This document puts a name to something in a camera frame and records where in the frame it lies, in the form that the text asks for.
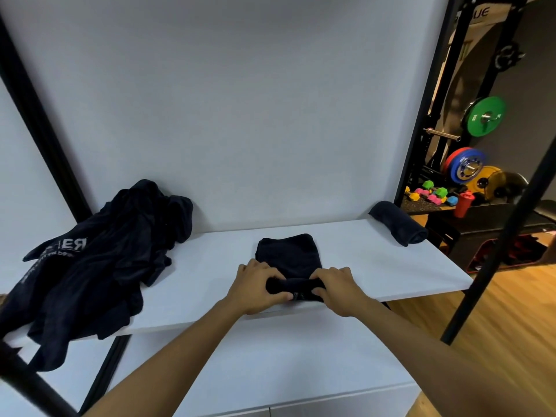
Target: person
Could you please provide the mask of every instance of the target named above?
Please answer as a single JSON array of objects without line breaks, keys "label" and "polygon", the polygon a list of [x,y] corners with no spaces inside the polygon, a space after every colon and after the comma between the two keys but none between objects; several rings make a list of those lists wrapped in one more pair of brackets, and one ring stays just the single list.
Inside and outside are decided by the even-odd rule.
[{"label": "person", "polygon": [[[116,385],[86,417],[173,415],[222,338],[242,315],[292,299],[288,292],[269,294],[265,288],[268,278],[285,279],[277,269],[254,259],[240,265],[226,297]],[[349,268],[317,269],[311,278],[320,278],[326,287],[316,288],[314,294],[337,315],[352,316],[369,328],[443,417],[552,415],[532,395],[466,360],[366,296]]]}]

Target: red bottle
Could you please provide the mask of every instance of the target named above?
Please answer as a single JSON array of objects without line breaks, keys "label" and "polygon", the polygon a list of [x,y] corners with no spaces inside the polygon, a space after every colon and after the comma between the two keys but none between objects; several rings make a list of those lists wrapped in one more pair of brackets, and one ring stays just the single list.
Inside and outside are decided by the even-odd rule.
[{"label": "red bottle", "polygon": [[467,213],[467,210],[471,206],[471,202],[475,200],[475,196],[471,193],[471,190],[467,190],[465,193],[459,195],[459,200],[454,209],[454,216],[456,218],[463,218]]}]

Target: person's right hand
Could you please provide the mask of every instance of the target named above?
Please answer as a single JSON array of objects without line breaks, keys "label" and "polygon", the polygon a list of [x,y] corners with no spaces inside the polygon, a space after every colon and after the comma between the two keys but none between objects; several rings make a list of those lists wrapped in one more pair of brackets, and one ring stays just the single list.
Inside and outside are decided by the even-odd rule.
[{"label": "person's right hand", "polygon": [[326,307],[339,316],[354,316],[368,298],[353,280],[350,268],[317,269],[310,277],[314,278],[320,278],[326,289],[315,288],[312,293],[321,297]]}]

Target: black metal frame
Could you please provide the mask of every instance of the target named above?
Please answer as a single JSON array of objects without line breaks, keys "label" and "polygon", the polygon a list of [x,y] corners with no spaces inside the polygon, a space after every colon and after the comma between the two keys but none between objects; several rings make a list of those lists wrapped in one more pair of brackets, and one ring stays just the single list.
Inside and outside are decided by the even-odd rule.
[{"label": "black metal frame", "polygon": [[[510,41],[513,37],[519,19],[523,11],[523,6],[527,0],[523,0],[521,6],[519,0],[515,1],[515,12],[508,17],[504,29],[504,40],[501,38],[498,46],[502,47],[506,41]],[[448,42],[453,30],[453,24],[456,13],[462,5],[462,0],[448,0],[447,11],[441,26],[441,33],[436,45],[433,61],[425,85],[421,105],[419,107],[418,118],[411,136],[411,142],[408,154],[402,169],[398,191],[396,194],[396,203],[401,204],[403,193],[407,182],[409,185],[416,185],[421,175],[424,165],[424,157],[427,153],[431,136],[424,133],[423,129],[427,127],[435,127],[436,122],[440,118],[440,110],[444,102],[444,98],[448,91],[451,75],[455,70],[455,64],[459,56],[462,44],[464,42],[465,33],[470,20],[473,17],[475,6],[485,3],[507,3],[507,0],[467,0],[463,1],[462,13],[456,26],[456,33],[451,45],[447,63],[442,74],[441,82],[437,90],[437,95],[433,104],[431,99],[434,93],[436,81],[440,72],[441,64],[448,48]],[[490,65],[487,71],[485,82],[479,90],[479,94],[488,94],[494,79],[498,73]],[[45,113],[33,84],[24,68],[16,47],[14,46],[10,35],[0,18],[0,76],[4,81],[14,104],[18,108],[25,125],[29,129],[35,144],[45,160],[48,169],[69,209],[77,222],[85,220],[91,216],[91,210],[87,205],[85,196],[75,178],[70,167],[69,161],[63,152],[62,147],[56,137],[54,129]],[[456,310],[451,322],[448,324],[442,341],[450,344],[459,330],[462,328],[467,317],[479,301],[484,290],[488,286],[490,280],[496,272],[500,260],[507,251],[508,246],[516,236],[533,208],[536,206],[540,197],[544,194],[547,186],[550,184],[556,174],[556,138],[552,142],[549,150],[546,152],[541,161],[529,187],[526,189],[521,200],[517,204],[514,213],[506,223],[500,238],[496,244],[494,254],[492,254],[478,273],[475,281],[471,284],[469,290],[465,290],[465,297]],[[27,366],[27,364],[17,355],[17,352],[10,348],[7,344],[0,341],[0,376],[5,379],[18,392],[24,395],[34,405],[39,407],[49,416],[75,416],[82,415],[94,405],[94,403],[104,395],[116,367],[125,351],[129,342],[130,335],[116,337],[104,363],[95,378],[89,393],[79,411],[79,414],[55,392],[40,376]]]},{"label": "black metal frame", "polygon": [[[86,220],[92,215],[91,209],[2,17],[0,17],[0,76],[73,217],[77,222]],[[105,394],[129,337],[130,335],[117,336],[114,340],[81,407],[80,414],[86,412]],[[46,415],[52,417],[78,415],[3,341],[0,342],[0,376]]]}]

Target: red weight plate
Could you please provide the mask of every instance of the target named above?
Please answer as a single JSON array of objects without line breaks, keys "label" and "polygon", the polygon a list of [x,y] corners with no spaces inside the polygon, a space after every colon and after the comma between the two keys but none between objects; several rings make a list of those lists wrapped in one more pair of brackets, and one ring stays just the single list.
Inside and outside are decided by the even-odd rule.
[{"label": "red weight plate", "polygon": [[454,160],[456,156],[458,156],[463,151],[467,151],[469,149],[471,148],[467,146],[466,148],[459,148],[458,150],[452,152],[451,155],[448,158],[446,158],[446,160],[444,161],[444,165],[442,165],[442,174],[446,174],[448,172],[448,167],[450,166],[450,162],[452,162],[452,160]]}]

